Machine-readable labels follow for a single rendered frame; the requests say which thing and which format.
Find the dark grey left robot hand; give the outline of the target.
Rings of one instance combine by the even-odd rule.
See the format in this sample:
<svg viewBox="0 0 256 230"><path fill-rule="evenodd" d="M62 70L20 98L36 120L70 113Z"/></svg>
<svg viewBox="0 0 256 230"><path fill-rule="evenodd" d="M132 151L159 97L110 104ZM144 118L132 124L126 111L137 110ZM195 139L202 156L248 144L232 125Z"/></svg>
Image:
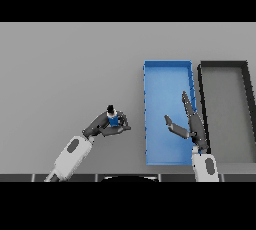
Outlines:
<svg viewBox="0 0 256 230"><path fill-rule="evenodd" d="M130 130L126 115L118 111L118 126L111 127L108 121L107 112L103 112L97 116L91 124L82 131L82 134L89 138L90 136L97 136L102 134L104 137L121 134L123 131Z"/></svg>

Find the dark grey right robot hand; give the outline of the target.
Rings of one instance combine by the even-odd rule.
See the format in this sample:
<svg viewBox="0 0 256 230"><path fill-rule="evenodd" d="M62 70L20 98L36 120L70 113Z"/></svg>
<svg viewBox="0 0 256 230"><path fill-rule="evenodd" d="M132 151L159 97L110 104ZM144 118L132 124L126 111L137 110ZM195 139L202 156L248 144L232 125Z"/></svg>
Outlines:
<svg viewBox="0 0 256 230"><path fill-rule="evenodd" d="M209 149L203 121L196 111L193 110L192 104L185 91L182 92L182 102L188 120L189 129L175 124L168 115L164 116L166 125L170 132L182 137L183 139L192 139L192 142L200 151Z"/></svg>

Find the blue pipe with dark end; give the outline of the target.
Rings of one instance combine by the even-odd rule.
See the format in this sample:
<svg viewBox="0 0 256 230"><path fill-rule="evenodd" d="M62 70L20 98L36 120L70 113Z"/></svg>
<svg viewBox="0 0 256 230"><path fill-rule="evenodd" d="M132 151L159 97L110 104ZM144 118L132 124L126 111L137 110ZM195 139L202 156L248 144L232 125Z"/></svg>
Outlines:
<svg viewBox="0 0 256 230"><path fill-rule="evenodd" d="M113 105L107 107L107 117L111 127L118 126L118 113Z"/></svg>

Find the blue bin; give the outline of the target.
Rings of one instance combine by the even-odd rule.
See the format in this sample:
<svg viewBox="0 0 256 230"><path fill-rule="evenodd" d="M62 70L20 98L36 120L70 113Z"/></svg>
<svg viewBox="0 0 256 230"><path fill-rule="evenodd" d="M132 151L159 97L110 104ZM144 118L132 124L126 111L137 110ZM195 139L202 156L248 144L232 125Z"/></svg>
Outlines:
<svg viewBox="0 0 256 230"><path fill-rule="evenodd" d="M196 111L192 62L145 60L143 71L146 164L190 166L191 139L170 132L164 116L168 115L175 124L189 129L182 92L186 92Z"/></svg>

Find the dark grey bin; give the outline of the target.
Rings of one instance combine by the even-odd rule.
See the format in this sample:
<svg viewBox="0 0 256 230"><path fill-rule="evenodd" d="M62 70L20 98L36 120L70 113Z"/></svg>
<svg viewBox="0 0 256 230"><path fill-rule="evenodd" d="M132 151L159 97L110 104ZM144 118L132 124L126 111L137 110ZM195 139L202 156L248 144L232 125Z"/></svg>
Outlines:
<svg viewBox="0 0 256 230"><path fill-rule="evenodd" d="M218 163L256 163L256 104L248 62L197 67L209 150Z"/></svg>

